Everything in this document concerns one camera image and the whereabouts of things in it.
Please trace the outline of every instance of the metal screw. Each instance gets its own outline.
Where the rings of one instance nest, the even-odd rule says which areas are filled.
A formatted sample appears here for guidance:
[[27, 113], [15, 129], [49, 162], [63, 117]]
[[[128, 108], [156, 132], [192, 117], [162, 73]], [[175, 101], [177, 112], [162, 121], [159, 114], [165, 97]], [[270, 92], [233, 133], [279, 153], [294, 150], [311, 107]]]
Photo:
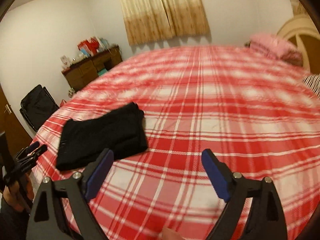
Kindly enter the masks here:
[[79, 179], [81, 176], [82, 176], [81, 172], [78, 172], [78, 171], [72, 175], [74, 179]]
[[45, 177], [45, 178], [42, 180], [42, 182], [43, 182], [43, 183], [48, 183], [50, 180], [51, 180], [51, 179], [50, 179], [49, 177]]
[[234, 177], [235, 179], [239, 179], [239, 178], [242, 177], [242, 174], [241, 174], [240, 172], [235, 172], [235, 173], [233, 173], [233, 177]]
[[264, 178], [264, 181], [265, 181], [266, 183], [271, 183], [271, 182], [272, 182], [272, 179], [271, 179], [270, 177], [265, 177], [265, 178]]

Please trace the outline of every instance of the wooden dresser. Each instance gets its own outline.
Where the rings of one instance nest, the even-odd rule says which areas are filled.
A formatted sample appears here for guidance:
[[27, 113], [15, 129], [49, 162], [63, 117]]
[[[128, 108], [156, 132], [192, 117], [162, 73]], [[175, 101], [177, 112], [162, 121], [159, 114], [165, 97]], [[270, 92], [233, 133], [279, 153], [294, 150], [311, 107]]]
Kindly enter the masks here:
[[110, 70], [122, 62], [119, 46], [109, 48], [93, 57], [86, 58], [69, 68], [62, 70], [70, 87], [75, 91], [84, 88], [91, 81], [95, 80], [102, 69]]

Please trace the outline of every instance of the wooden door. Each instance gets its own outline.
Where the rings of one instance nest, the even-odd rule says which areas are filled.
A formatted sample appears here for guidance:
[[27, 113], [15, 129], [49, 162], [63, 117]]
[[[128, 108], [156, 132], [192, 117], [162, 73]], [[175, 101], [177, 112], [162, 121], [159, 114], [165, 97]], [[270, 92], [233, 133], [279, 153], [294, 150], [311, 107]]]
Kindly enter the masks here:
[[0, 132], [5, 131], [11, 155], [30, 145], [32, 139], [13, 113], [0, 86]]

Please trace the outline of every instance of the black clothing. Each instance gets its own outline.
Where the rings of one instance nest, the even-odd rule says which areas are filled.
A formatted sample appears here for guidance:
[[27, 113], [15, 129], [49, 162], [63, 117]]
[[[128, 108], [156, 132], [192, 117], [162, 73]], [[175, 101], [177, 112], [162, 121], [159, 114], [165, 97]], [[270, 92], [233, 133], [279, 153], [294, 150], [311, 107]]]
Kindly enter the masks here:
[[148, 148], [142, 127], [144, 112], [135, 103], [86, 121], [68, 120], [63, 127], [56, 167], [73, 170], [96, 160], [104, 148], [115, 160], [141, 153]]
[[9, 206], [4, 197], [0, 210], [0, 239], [25, 240], [29, 215], [26, 211], [19, 213]]

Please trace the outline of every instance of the bed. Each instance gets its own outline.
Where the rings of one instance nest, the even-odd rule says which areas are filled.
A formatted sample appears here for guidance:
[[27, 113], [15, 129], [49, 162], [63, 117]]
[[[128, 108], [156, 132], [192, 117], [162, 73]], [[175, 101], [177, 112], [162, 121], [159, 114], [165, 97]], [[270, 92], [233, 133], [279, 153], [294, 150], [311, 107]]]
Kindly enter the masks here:
[[[175, 47], [132, 57], [39, 129], [35, 140], [48, 151], [34, 176], [40, 183], [74, 172], [55, 169], [68, 119], [97, 118], [133, 101], [145, 112], [149, 149], [114, 162], [90, 202], [109, 239], [156, 239], [163, 227], [205, 239], [224, 208], [201, 164], [206, 148], [247, 178], [273, 179], [294, 239], [320, 200], [320, 100], [302, 82], [307, 73], [249, 48]], [[249, 208], [246, 202], [234, 239]]]

